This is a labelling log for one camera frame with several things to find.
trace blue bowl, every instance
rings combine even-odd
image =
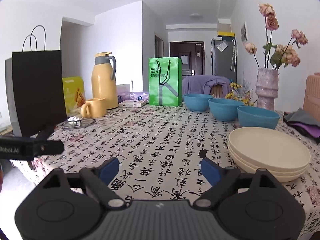
[[[243,127],[276,128],[280,115],[276,112],[254,106],[239,106],[238,119]]]
[[[234,121],[238,117],[237,108],[244,103],[225,98],[212,98],[209,100],[210,111],[213,116],[223,122]]]
[[[204,112],[209,108],[208,100],[210,98],[212,98],[211,95],[203,94],[186,94],[183,96],[187,108],[197,112]]]

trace pink vase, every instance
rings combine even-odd
[[[278,97],[278,90],[278,71],[268,68],[259,68],[256,83],[256,94],[258,96],[257,107],[274,111],[275,98]]]

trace cardboard box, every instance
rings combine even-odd
[[[81,77],[62,78],[67,114],[85,103],[84,84]]]
[[[126,100],[119,103],[119,107],[143,107],[145,104],[145,100]]]

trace blue gripper pad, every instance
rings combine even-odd
[[[220,168],[216,164],[212,164],[206,159],[201,161],[201,173],[207,179],[207,181],[214,187],[217,182],[221,179]]]
[[[109,183],[114,179],[118,172],[119,160],[117,158],[114,158],[100,170],[98,177],[103,181],[104,184],[109,185]]]

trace floor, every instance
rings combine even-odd
[[[22,240],[14,222],[14,214],[20,203],[35,185],[28,181],[9,161],[1,160],[4,181],[0,193],[0,227],[9,240]]]

